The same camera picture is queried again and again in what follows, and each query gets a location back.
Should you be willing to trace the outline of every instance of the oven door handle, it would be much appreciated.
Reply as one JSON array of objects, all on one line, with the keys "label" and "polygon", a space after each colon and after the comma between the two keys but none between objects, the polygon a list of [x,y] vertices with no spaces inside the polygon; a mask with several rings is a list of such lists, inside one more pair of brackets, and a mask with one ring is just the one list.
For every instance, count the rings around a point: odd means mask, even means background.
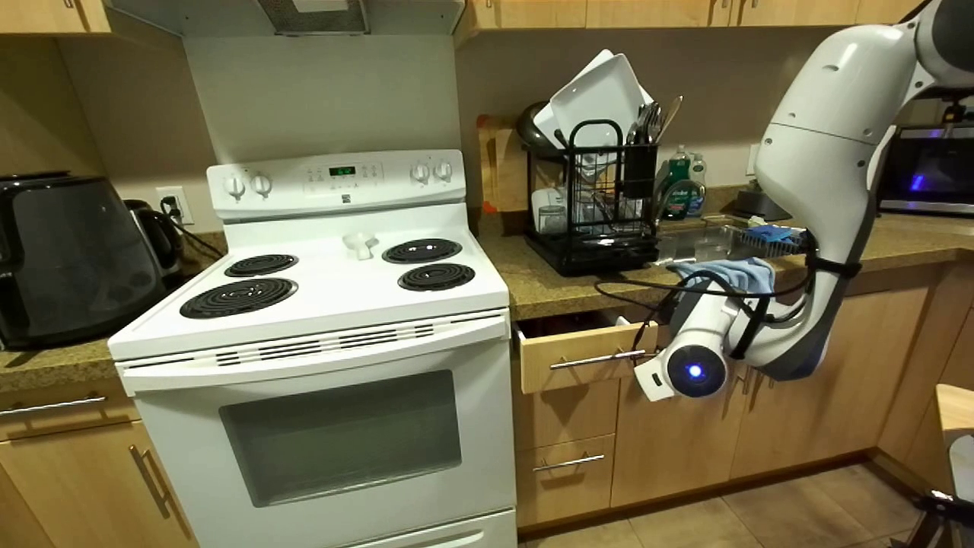
[{"label": "oven door handle", "polygon": [[160,391],[197,391],[197,386],[231,386],[231,385],[257,385],[257,380],[283,380],[304,374],[341,374],[347,368],[398,364],[423,355],[444,355],[481,341],[506,341],[513,339],[507,310],[469,315],[462,320],[452,320],[447,332],[428,339],[405,339],[384,344],[361,344],[345,352],[303,352],[311,339],[292,341],[266,341],[266,344],[240,344],[231,352],[211,352],[192,358],[167,358],[167,361],[144,361],[126,364],[123,385],[135,393],[160,393]]}]

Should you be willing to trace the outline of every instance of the open drawer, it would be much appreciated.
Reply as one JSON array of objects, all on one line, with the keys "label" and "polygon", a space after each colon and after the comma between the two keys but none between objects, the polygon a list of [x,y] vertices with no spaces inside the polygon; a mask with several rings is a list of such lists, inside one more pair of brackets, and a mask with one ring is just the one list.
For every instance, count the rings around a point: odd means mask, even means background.
[{"label": "open drawer", "polygon": [[659,325],[643,329],[636,315],[599,310],[519,322],[522,393],[628,377],[656,348]]}]

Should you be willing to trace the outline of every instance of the oven door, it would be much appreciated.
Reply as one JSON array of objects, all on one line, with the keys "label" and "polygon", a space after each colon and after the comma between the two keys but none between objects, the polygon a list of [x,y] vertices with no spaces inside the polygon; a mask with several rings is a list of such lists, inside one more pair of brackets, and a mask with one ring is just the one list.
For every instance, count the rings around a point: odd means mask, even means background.
[{"label": "oven door", "polygon": [[136,393],[201,545],[355,545],[515,510],[507,316],[474,322]]}]

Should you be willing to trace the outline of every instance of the wall outlet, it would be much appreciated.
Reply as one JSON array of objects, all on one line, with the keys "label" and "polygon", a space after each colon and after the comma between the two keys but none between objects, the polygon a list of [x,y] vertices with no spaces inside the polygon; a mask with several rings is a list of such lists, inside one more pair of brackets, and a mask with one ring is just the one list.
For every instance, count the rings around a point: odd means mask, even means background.
[{"label": "wall outlet", "polygon": [[155,211],[192,225],[192,211],[182,185],[155,185]]}]

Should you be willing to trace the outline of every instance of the countertop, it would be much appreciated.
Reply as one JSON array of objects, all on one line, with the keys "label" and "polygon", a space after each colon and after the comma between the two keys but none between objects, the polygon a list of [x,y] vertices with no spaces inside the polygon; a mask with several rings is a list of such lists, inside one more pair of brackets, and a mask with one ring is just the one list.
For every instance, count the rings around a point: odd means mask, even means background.
[{"label": "countertop", "polygon": [[[560,278],[542,263],[527,237],[481,237],[493,264],[513,290],[519,320],[560,316],[578,310],[619,308],[594,290],[596,278]],[[974,258],[974,219],[936,218],[881,218],[864,249],[868,270],[894,270],[919,264],[954,264]],[[801,267],[799,255],[772,258],[780,267]],[[672,286],[666,267],[623,270],[628,280]],[[643,295],[644,290],[611,285],[611,295]],[[87,341],[55,352],[0,352],[0,393],[47,391],[66,385],[116,380],[107,341]]]}]

